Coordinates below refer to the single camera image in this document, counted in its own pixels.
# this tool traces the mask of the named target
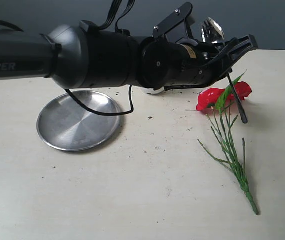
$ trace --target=robotic arm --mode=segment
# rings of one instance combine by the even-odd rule
[[[14,30],[0,29],[0,80],[52,78],[67,90],[211,86],[258,45],[252,35],[223,41],[219,29],[209,24],[203,27],[205,42],[194,39],[192,10],[193,5],[185,3],[156,25],[150,37],[133,37],[118,27],[116,32],[105,31],[86,20],[78,27],[59,26],[49,35],[7,25]]]

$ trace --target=table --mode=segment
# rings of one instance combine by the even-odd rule
[[[245,70],[249,123],[237,121],[234,138],[239,150],[246,139],[260,216],[197,142],[221,154],[194,111],[200,89],[150,96],[135,87],[135,112],[117,136],[65,153],[36,130],[42,108],[64,91],[51,79],[0,81],[0,240],[284,240],[285,51],[250,52],[232,78]],[[98,89],[124,110],[127,90]]]

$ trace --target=gray wall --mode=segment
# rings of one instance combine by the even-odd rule
[[[133,10],[119,24],[133,36],[150,36],[161,22],[188,0],[136,0]],[[228,39],[255,35],[262,49],[285,49],[285,1],[189,0],[194,6],[194,37],[201,39],[200,21],[212,17]],[[0,0],[0,19],[25,31],[48,34],[61,24],[77,26],[79,20],[101,25],[112,0]],[[123,10],[127,1],[123,1]]]

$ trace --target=green leaf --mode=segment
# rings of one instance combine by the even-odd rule
[[[246,72],[244,72],[242,75],[240,75],[239,77],[237,77],[232,83],[233,85],[236,85],[240,79],[243,77],[243,75]],[[227,101],[227,98],[230,94],[233,93],[232,87],[229,85],[225,91],[223,92],[223,94],[218,98],[217,103],[216,103],[216,109],[218,109],[219,111],[221,111],[222,108],[225,107],[225,103]]]

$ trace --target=round metal dish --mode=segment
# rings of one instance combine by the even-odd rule
[[[96,111],[120,112],[117,103],[103,93],[81,90],[73,94]],[[37,131],[50,147],[76,152],[102,144],[115,133],[120,123],[121,116],[99,116],[90,113],[68,94],[64,94],[52,100],[41,111],[37,120]]]

